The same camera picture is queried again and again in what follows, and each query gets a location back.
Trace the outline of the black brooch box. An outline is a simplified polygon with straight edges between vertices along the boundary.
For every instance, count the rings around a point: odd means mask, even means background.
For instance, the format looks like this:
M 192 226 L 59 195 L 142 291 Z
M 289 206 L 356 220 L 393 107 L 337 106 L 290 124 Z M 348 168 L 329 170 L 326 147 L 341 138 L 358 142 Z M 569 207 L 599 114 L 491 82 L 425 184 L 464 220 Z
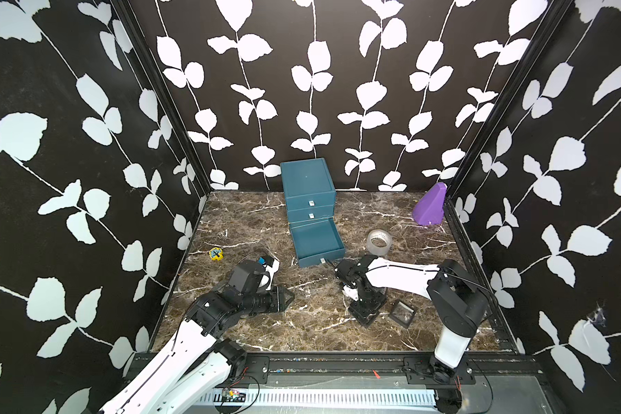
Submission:
M 376 317 L 379 316 L 381 305 L 368 305 L 362 302 L 352 302 L 348 311 L 355 321 L 364 328 L 372 325 Z
M 389 312 L 388 317 L 396 324 L 400 325 L 404 329 L 409 329 L 412 325 L 414 318 L 416 317 L 417 309 L 405 302 L 397 299 L 393 303 L 393 308 Z

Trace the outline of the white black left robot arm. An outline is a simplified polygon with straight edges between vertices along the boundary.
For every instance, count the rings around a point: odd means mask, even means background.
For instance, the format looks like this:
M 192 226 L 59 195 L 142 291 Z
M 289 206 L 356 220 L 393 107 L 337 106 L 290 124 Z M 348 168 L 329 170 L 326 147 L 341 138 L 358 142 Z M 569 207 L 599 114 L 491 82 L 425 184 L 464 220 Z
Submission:
M 246 376 L 247 352 L 223 335 L 243 318 L 282 313 L 295 296 L 274 284 L 279 261 L 242 260 L 228 280 L 199 296 L 167 344 L 103 413 L 182 413 L 210 389 Z

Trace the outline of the teal three-drawer cabinet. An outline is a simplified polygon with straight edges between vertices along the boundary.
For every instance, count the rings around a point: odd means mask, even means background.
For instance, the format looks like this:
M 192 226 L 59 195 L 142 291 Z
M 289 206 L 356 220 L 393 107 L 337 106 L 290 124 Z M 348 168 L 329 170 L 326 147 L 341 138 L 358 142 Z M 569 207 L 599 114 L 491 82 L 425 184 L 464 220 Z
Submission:
M 345 246 L 334 221 L 336 188 L 323 158 L 281 164 L 286 216 L 301 268 L 335 262 Z

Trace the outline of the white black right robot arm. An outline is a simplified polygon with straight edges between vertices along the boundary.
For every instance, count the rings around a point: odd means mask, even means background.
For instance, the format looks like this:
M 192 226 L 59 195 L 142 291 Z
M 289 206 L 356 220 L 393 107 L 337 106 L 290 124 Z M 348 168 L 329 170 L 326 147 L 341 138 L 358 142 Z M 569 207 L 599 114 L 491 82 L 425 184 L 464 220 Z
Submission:
M 438 384 L 459 382 L 462 363 L 477 329 L 486 319 L 490 293 L 460 263 L 439 265 L 392 262 L 376 255 L 341 260 L 334 268 L 343 294 L 351 299 L 348 312 L 367 328 L 387 302 L 386 289 L 417 294 L 431 301 L 443 329 L 433 356 L 422 363 L 420 374 Z

